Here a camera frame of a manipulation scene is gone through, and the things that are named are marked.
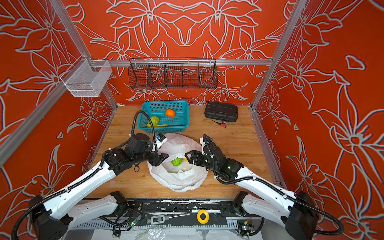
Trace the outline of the white plastic bag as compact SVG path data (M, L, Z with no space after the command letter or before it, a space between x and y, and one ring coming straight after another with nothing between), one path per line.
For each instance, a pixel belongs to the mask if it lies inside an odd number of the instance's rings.
M162 145L159 153L168 154L169 157L158 167L148 164L150 175L162 186L177 193L185 193L199 188L208 176L203 167L189 164L185 153L192 150L200 151L202 146L186 136L166 133L167 142ZM184 159L183 163L174 167L171 163L176 158Z

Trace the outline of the yellow banana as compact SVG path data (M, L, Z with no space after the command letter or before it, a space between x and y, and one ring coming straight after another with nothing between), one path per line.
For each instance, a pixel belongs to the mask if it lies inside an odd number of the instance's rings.
M152 126L148 123L146 125L147 128L151 128ZM162 127L168 127L167 124L164 124L164 125L153 125L154 128L162 128Z

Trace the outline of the orange fruit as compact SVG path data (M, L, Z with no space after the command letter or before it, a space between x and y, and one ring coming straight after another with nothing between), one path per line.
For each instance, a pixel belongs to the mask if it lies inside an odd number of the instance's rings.
M165 111L165 116L168 118L174 118L176 115L176 112L174 110L168 109Z

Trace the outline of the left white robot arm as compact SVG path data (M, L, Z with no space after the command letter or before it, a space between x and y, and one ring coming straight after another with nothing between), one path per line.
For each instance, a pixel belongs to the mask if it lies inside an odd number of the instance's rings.
M142 114L149 121L153 140L145 134L134 134L136 121ZM134 117L130 138L118 147L105 151L101 161L91 170L76 179L74 182L45 198L37 196L30 201L29 208L16 221L11 239L18 239L18 230L23 220L34 210L43 208L42 216L49 221L59 222L69 209L82 200L89 193L103 183L113 179L132 166L137 167L141 162L148 161L151 165L159 166L169 155L158 154L158 150L166 137L163 134L155 135L155 127L150 116L144 111L137 111Z

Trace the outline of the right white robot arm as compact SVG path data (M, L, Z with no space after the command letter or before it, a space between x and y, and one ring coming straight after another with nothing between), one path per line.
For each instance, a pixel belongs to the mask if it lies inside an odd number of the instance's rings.
M221 184L237 185L255 194L254 197L239 195L237 205L242 211L284 227L295 240L311 240L314 234L338 236L344 232L342 222L315 207L307 193L296 194L259 177L242 163L227 158L207 135L203 135L201 144L202 150L185 153L186 159L192 165L212 171Z

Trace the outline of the teal plastic basket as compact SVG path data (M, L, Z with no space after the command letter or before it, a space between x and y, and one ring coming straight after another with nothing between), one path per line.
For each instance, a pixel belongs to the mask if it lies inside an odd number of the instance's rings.
M165 116L165 111L171 109L176 112L174 118ZM167 124L168 127L155 128L156 133L181 133L190 125L190 108L187 101L155 101L142 104L142 111L151 118L157 116L159 125Z

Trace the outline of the yellow tape roll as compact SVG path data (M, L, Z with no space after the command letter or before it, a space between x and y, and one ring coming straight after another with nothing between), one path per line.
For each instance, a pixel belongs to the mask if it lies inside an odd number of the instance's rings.
M199 210L197 213L197 220L200 224L205 225L209 221L209 213L206 210Z

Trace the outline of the red handled screwdriver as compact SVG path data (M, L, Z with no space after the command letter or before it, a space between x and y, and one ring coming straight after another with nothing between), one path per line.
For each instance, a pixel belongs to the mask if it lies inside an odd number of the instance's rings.
M227 127L226 124L224 124L224 123L220 123L220 122L217 122L217 121L214 121L214 120L213 120L213 122L216 123L216 124L218 124L219 126L221 126L221 127L223 127L223 128L226 128L226 127Z

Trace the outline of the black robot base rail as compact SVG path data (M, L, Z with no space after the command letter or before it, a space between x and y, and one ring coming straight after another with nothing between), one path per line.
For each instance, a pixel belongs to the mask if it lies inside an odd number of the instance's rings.
M263 218L242 212L232 199L127 199L127 206L118 207L113 213L100 217L111 226L126 223L118 230L153 228L151 217L168 216L160 223L167 228L196 228L198 230L240 230L252 232L263 225ZM197 220L199 210L209 213L209 221L202 225Z

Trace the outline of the clear plastic wall bin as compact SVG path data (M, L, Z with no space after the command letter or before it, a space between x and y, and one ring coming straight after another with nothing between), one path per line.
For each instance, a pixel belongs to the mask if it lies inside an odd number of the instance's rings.
M61 82L74 97L98 97L112 74L109 61L94 62L80 56L62 74Z

